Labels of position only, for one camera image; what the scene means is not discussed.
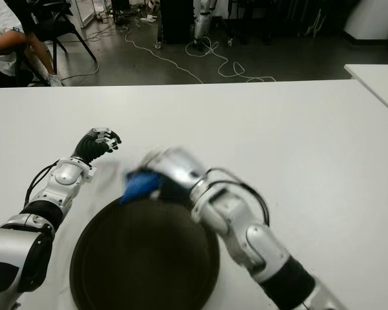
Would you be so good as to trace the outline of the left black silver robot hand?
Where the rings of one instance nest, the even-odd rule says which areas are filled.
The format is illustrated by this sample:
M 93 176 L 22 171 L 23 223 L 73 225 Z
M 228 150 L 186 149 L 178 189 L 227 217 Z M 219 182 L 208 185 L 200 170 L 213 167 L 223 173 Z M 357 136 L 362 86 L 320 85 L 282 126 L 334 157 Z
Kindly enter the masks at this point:
M 77 144 L 72 157 L 80 158 L 85 163 L 91 163 L 107 152 L 118 150 L 122 141 L 111 129 L 107 127 L 93 128 Z

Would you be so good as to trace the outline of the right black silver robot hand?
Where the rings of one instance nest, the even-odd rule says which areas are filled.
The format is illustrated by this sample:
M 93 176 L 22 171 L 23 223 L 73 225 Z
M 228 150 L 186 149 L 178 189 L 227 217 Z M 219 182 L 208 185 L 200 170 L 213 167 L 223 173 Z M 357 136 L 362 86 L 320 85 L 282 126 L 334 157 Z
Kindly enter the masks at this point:
M 138 170 L 159 175 L 158 198 L 193 208 L 191 192 L 205 174 L 206 168 L 183 147 L 171 147 L 150 152 L 138 166 Z

